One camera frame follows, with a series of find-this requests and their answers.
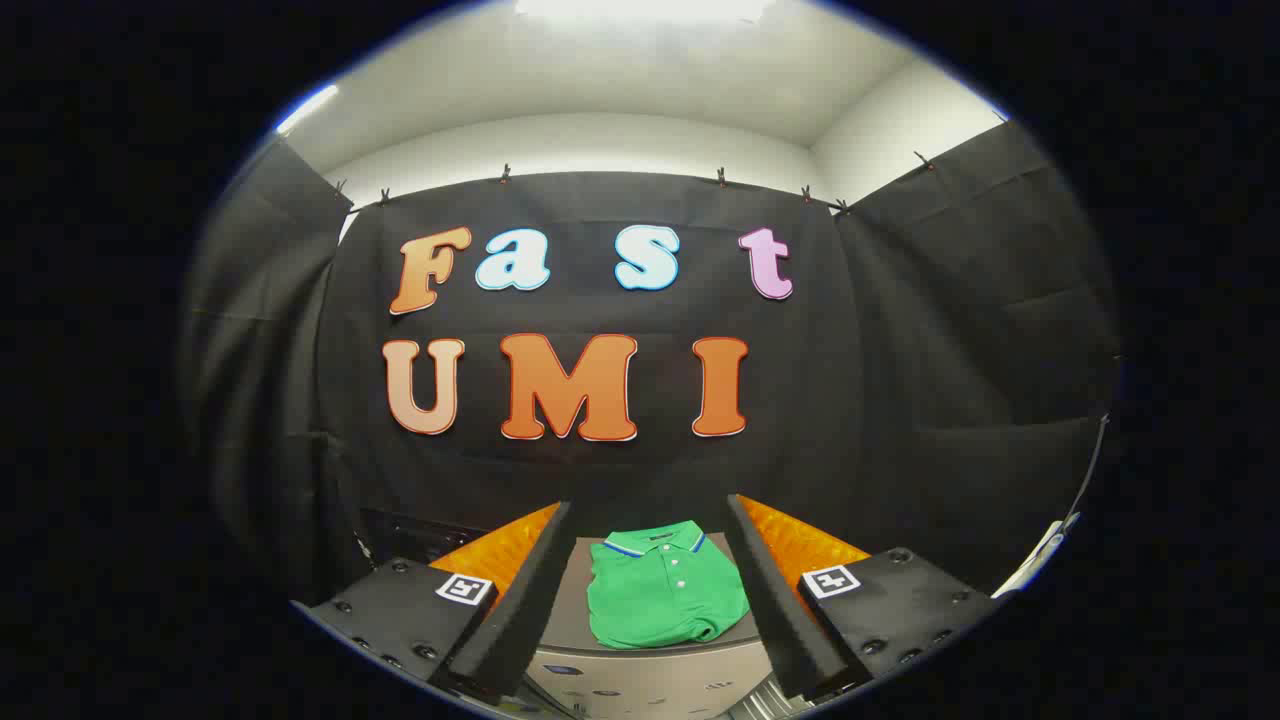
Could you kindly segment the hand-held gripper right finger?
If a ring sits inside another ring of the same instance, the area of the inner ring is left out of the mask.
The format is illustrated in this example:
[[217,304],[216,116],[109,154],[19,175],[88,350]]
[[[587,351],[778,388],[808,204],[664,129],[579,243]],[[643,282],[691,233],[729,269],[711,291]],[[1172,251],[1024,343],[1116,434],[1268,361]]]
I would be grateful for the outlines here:
[[867,553],[744,495],[726,536],[786,696],[854,697],[970,634],[998,600],[897,547]]

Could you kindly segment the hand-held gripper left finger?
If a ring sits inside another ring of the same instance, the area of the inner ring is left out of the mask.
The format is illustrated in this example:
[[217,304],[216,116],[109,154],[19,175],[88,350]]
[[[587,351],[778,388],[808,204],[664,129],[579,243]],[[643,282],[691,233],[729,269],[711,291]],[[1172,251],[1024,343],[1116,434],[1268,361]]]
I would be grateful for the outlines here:
[[308,500],[291,600],[343,650],[458,703],[524,683],[570,562],[568,500]]

